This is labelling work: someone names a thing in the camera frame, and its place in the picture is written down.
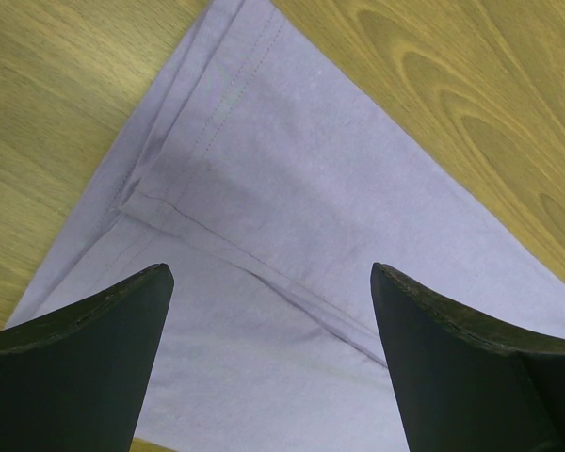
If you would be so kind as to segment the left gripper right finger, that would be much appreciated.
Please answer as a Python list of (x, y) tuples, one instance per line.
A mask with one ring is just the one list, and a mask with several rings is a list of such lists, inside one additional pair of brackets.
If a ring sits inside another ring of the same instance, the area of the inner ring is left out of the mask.
[(374, 264), (379, 336), (412, 451), (565, 451), (565, 339)]

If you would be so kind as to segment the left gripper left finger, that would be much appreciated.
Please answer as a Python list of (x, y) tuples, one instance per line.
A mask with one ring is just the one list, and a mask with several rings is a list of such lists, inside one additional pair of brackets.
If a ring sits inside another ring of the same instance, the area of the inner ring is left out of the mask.
[(174, 279), (149, 266), (0, 331), (0, 451), (127, 451)]

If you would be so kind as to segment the purple t-shirt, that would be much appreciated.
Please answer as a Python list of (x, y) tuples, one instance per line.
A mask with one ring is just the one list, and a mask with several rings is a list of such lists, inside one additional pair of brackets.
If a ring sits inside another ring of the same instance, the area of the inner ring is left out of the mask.
[(175, 288), (137, 435), (179, 451), (404, 451), (374, 263), (565, 338), (565, 285), (267, 1), (213, 1), (9, 319), (155, 263)]

